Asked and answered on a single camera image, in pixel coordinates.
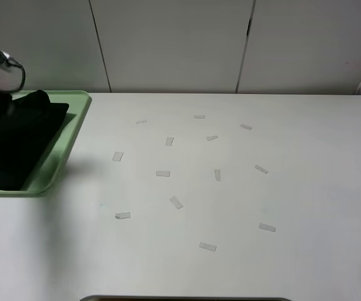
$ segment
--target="green tray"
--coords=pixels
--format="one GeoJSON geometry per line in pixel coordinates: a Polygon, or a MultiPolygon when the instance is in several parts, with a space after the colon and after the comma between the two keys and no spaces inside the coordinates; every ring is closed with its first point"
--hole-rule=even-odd
{"type": "MultiPolygon", "coordinates": [[[[14,98],[22,97],[30,92],[19,92],[14,94],[14,98]]],[[[60,171],[65,167],[77,134],[87,114],[91,98],[84,91],[46,91],[46,93],[49,95],[50,102],[69,104],[63,125],[45,149],[21,190],[0,190],[0,197],[43,196],[58,181],[60,171]]]]}

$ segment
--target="white table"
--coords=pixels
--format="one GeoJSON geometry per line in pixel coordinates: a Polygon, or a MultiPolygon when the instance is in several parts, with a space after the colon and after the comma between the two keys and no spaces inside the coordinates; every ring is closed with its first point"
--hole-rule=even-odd
{"type": "Polygon", "coordinates": [[[0,301],[361,300],[361,96],[91,96],[59,187],[0,199],[0,301]]]}

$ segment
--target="panel seam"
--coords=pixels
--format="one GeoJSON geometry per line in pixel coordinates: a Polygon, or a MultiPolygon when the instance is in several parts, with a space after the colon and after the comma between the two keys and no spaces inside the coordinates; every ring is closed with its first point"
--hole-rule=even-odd
{"type": "Polygon", "coordinates": [[[102,45],[100,44],[100,38],[99,38],[99,34],[98,34],[98,27],[97,27],[97,23],[96,23],[96,21],[95,21],[94,10],[92,9],[91,0],[88,0],[88,3],[90,4],[92,20],[94,21],[94,27],[95,27],[95,32],[96,32],[96,34],[97,34],[97,39],[98,39],[98,45],[99,45],[100,55],[101,55],[101,57],[102,57],[102,62],[103,62],[103,64],[104,64],[104,68],[105,68],[105,74],[106,74],[107,84],[108,84],[108,86],[109,86],[109,91],[112,93],[112,88],[110,87],[109,75],[107,74],[107,68],[106,68],[106,63],[105,63],[104,52],[102,51],[102,45]]]}
{"type": "Polygon", "coordinates": [[[242,73],[243,73],[243,64],[244,64],[245,54],[246,54],[246,51],[247,51],[247,43],[249,42],[249,37],[250,37],[250,33],[251,33],[251,26],[253,24],[253,15],[254,15],[254,10],[256,8],[256,1],[257,0],[253,0],[253,5],[251,7],[251,13],[250,13],[250,19],[249,19],[249,27],[247,28],[247,34],[246,34],[246,37],[245,37],[242,61],[240,63],[239,77],[237,78],[235,94],[237,94],[239,92],[240,79],[241,79],[242,73]]]}

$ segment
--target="small paper strip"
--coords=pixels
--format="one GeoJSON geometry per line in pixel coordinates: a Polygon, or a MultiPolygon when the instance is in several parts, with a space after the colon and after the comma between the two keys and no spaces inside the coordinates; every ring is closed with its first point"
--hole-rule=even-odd
{"type": "Polygon", "coordinates": [[[275,227],[269,226],[268,224],[260,223],[258,228],[263,229],[263,230],[268,230],[268,231],[275,232],[275,227]]]}
{"type": "Polygon", "coordinates": [[[217,179],[217,181],[220,181],[220,169],[214,169],[215,171],[215,178],[217,179]]]}
{"type": "Polygon", "coordinates": [[[247,129],[247,130],[251,130],[251,129],[252,129],[251,126],[246,125],[246,124],[241,124],[240,126],[241,126],[242,128],[244,128],[244,129],[247,129]]]}
{"type": "Polygon", "coordinates": [[[130,218],[130,212],[116,213],[115,218],[117,218],[117,219],[130,218]]]}
{"type": "Polygon", "coordinates": [[[170,177],[170,171],[157,171],[157,177],[170,177]]]}
{"type": "Polygon", "coordinates": [[[172,143],[173,143],[173,137],[168,137],[166,138],[166,146],[172,146],[172,143]]]}
{"type": "Polygon", "coordinates": [[[215,250],[217,249],[217,246],[209,245],[207,243],[200,243],[200,248],[215,252],[215,250]]]}
{"type": "Polygon", "coordinates": [[[117,161],[120,162],[122,157],[123,157],[123,152],[115,152],[115,154],[113,155],[113,161],[117,161]]]}
{"type": "Polygon", "coordinates": [[[209,136],[209,137],[207,137],[207,141],[211,141],[211,140],[214,140],[216,138],[218,138],[218,136],[209,136]]]}
{"type": "Polygon", "coordinates": [[[183,205],[179,202],[179,200],[178,200],[178,198],[176,196],[174,196],[173,198],[170,198],[169,200],[176,207],[176,209],[183,208],[183,205]]]}
{"type": "Polygon", "coordinates": [[[266,169],[264,169],[264,168],[262,168],[261,166],[258,166],[258,165],[255,166],[255,169],[258,169],[259,171],[262,171],[264,174],[268,173],[268,171],[266,169]]]}

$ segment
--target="black fabric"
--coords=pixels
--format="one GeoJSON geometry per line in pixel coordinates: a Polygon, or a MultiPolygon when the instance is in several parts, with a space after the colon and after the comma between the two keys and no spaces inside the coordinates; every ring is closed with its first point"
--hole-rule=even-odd
{"type": "Polygon", "coordinates": [[[0,190],[8,191],[21,189],[68,110],[41,90],[13,103],[12,114],[0,118],[0,190]]]}

